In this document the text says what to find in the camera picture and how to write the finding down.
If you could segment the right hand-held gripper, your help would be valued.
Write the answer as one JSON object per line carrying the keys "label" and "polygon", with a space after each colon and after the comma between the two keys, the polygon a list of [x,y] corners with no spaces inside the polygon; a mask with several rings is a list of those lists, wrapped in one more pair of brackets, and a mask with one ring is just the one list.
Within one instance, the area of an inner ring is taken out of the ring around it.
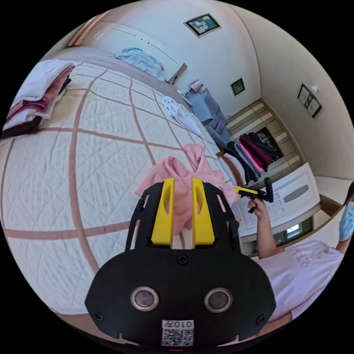
{"label": "right hand-held gripper", "polygon": [[248,199],[261,199],[263,201],[269,201],[269,197],[266,192],[264,191],[257,191],[249,188],[244,187],[236,187],[234,191],[239,194],[241,197],[246,197]]}

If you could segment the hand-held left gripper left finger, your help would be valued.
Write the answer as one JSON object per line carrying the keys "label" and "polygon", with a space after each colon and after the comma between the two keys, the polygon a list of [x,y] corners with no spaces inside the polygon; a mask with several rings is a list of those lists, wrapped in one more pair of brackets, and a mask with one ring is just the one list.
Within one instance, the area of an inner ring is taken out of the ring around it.
{"label": "hand-held left gripper left finger", "polygon": [[151,241],[154,246],[172,246],[174,237],[174,178],[163,181]]}

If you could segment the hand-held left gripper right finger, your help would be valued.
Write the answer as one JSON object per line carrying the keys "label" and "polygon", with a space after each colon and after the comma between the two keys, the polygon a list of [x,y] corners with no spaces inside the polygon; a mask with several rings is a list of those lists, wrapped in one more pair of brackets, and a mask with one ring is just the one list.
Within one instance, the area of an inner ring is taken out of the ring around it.
{"label": "hand-held left gripper right finger", "polygon": [[204,184],[192,178],[192,244],[194,249],[212,247],[215,241]]}

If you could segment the person's right hand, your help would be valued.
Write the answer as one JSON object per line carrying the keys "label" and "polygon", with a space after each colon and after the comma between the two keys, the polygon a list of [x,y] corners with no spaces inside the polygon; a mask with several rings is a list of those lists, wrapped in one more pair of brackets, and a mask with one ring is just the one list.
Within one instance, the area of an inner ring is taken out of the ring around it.
{"label": "person's right hand", "polygon": [[250,199],[248,207],[253,210],[253,213],[258,219],[269,218],[267,207],[261,199]]}

